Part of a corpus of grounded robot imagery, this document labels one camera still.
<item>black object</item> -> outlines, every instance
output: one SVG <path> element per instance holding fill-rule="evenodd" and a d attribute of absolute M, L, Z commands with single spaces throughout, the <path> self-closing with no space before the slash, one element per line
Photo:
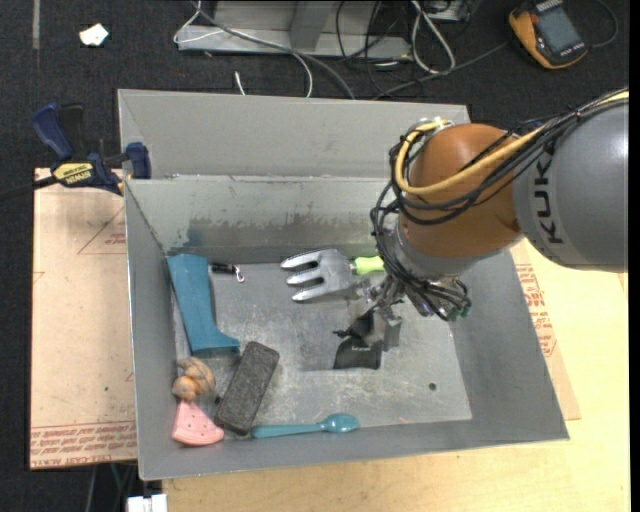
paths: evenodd
<path fill-rule="evenodd" d="M 216 412 L 217 425 L 241 435 L 249 433 L 279 359 L 272 348 L 257 341 L 247 344 Z"/>
<path fill-rule="evenodd" d="M 336 358 L 333 363 L 334 370 L 344 370 L 346 368 L 371 368 L 377 370 L 382 362 L 382 344 L 376 343 L 373 346 L 363 341 L 374 327 L 373 308 L 358 317 L 346 331 L 338 331 L 336 334 L 347 337 L 340 343 L 336 351 Z"/>
<path fill-rule="evenodd" d="M 334 370 L 346 368 L 370 368 L 377 370 L 382 362 L 382 348 L 370 347 L 360 338 L 350 336 L 340 343 L 333 363 Z"/>

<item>table surface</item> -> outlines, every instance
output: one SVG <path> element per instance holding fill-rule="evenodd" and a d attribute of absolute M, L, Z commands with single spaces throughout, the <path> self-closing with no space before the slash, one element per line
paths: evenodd
<path fill-rule="evenodd" d="M 531 258 L 580 407 L 570 440 L 167 480 L 171 512 L 630 510 L 627 277 Z"/>

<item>blue spoon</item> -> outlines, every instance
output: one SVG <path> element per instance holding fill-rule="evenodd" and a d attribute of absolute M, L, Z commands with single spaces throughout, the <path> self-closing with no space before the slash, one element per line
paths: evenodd
<path fill-rule="evenodd" d="M 251 435 L 262 439 L 265 437 L 289 436 L 307 432 L 331 432 L 340 434 L 360 428 L 358 418 L 351 414 L 331 414 L 320 423 L 304 425 L 259 425 L 251 429 Z"/>

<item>teal plastic object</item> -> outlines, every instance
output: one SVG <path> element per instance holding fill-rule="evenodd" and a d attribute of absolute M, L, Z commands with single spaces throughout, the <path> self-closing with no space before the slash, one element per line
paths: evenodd
<path fill-rule="evenodd" d="M 191 353 L 212 357 L 220 351 L 238 352 L 240 342 L 221 332 L 213 319 L 207 259 L 178 254 L 167 263 Z"/>
<path fill-rule="evenodd" d="M 320 423 L 303 425 L 258 425 L 251 429 L 251 436 L 257 439 L 266 437 L 290 436 L 309 432 L 331 432 L 342 434 L 360 428 L 360 421 L 351 414 L 331 414 Z"/>

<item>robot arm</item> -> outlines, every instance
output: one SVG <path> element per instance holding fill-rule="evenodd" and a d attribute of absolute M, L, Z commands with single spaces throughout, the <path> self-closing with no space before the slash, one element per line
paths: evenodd
<path fill-rule="evenodd" d="M 625 271 L 628 101 L 624 89 L 508 132 L 412 128 L 371 214 L 388 274 L 379 303 L 406 295 L 421 314 L 453 320 L 470 305 L 460 274 L 521 236 L 558 264 Z"/>

